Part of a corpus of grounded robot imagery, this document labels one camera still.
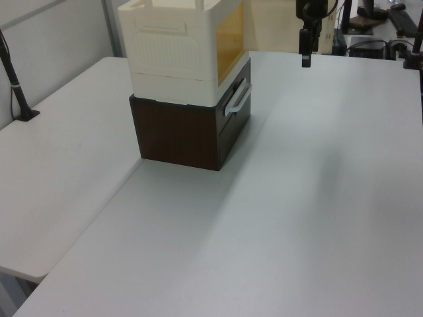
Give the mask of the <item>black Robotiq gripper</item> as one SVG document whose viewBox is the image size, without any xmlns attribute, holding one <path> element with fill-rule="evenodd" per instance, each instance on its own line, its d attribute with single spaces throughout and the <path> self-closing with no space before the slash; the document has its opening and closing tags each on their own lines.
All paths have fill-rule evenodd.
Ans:
<svg viewBox="0 0 423 317">
<path fill-rule="evenodd" d="M 296 17 L 304 21 L 299 31 L 299 54 L 301 66 L 310 68 L 312 52 L 319 50 L 319 37 L 322 30 L 322 20 L 328 13 L 327 0 L 296 0 Z"/>
</svg>

